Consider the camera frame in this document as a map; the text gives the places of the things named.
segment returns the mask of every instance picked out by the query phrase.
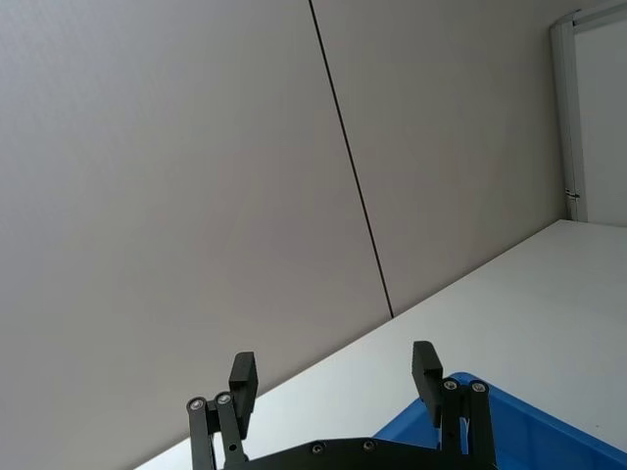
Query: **gray wall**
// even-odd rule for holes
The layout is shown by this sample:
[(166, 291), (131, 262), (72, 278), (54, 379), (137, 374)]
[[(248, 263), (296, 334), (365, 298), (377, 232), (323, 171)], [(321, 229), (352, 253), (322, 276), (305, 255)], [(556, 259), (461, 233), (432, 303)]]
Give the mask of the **gray wall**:
[(564, 215), (549, 26), (585, 0), (314, 0), (392, 306)]
[(0, 6), (0, 466), (114, 469), (389, 318), (309, 6)]

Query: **screw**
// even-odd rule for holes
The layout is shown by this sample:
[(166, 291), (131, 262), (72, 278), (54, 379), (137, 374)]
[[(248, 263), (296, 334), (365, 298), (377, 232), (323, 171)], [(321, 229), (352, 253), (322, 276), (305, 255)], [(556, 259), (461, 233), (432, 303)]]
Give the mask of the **screw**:
[(312, 454), (318, 455), (324, 451), (323, 443), (313, 443), (312, 445)]
[(363, 450), (365, 450), (366, 452), (371, 452), (374, 450), (374, 442), (371, 440), (368, 441), (364, 441), (363, 442)]
[(481, 382), (475, 382), (474, 384), (472, 384), (472, 390), (474, 390), (475, 392), (485, 392), (486, 386), (483, 385)]
[(231, 395), (229, 394), (222, 394), (217, 398), (217, 402), (219, 404), (227, 404), (231, 401)]
[(195, 399), (194, 401), (189, 403), (189, 407), (194, 410), (200, 409), (203, 407), (203, 401), (201, 399)]

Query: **black metal bracket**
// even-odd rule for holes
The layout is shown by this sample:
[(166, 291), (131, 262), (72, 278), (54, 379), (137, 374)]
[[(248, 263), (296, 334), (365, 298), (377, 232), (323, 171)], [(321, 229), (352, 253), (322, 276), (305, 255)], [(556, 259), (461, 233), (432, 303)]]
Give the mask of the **black metal bracket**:
[[(233, 470), (495, 470), (489, 386), (481, 381), (463, 385), (443, 378), (433, 345), (424, 341), (413, 344), (411, 374), (433, 425), (440, 429), (438, 449), (371, 438), (341, 439), (316, 441), (249, 460), (242, 441), (248, 434), (258, 377), (253, 353), (241, 352), (233, 362), (228, 392), (212, 400), (196, 397), (187, 403), (193, 469), (217, 470), (213, 436), (221, 432), (224, 468)], [(467, 453), (462, 451), (463, 435), (467, 435)]]

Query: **blue bin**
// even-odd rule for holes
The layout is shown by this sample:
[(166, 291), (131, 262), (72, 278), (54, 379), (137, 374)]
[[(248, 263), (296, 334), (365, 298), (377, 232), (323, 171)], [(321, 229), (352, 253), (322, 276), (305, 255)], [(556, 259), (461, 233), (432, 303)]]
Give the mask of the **blue bin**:
[[(477, 380), (464, 372), (452, 377), (463, 384)], [(627, 453), (492, 385), (490, 412), (500, 470), (627, 470)], [(435, 448), (438, 436), (424, 403), (417, 399), (375, 438)]]

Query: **white table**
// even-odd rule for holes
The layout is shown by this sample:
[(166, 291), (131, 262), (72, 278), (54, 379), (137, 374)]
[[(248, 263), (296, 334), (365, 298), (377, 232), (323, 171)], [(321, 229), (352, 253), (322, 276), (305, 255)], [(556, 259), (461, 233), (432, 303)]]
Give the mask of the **white table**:
[[(246, 452), (376, 433), (416, 398), (414, 340), (627, 450), (627, 229), (556, 222), (261, 396)], [(189, 440), (139, 468), (191, 469)]]

